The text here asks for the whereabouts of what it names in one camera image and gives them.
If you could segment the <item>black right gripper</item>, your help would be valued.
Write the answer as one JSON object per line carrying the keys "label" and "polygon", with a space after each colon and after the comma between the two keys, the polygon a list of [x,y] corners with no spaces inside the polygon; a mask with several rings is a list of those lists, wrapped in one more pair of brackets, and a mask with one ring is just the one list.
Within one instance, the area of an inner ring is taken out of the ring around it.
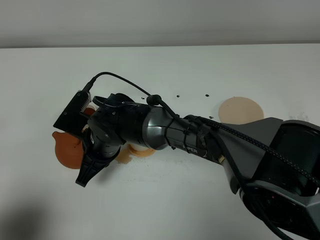
{"label": "black right gripper", "polygon": [[90,129],[84,131],[82,145],[84,156],[75,183],[85,187],[94,176],[119,155],[121,145],[111,145],[99,139]]}

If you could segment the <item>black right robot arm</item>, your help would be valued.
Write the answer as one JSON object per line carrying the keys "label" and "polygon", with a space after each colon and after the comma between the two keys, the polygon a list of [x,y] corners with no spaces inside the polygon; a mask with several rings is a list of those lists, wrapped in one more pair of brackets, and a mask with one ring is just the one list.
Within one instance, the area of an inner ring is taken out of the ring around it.
{"label": "black right robot arm", "polygon": [[117,93],[94,97],[97,110],[83,133],[76,183],[85,187],[126,143],[167,147],[219,164],[246,208],[278,233],[320,237],[320,128],[269,117],[246,124],[200,116],[180,118],[158,95],[147,104]]}

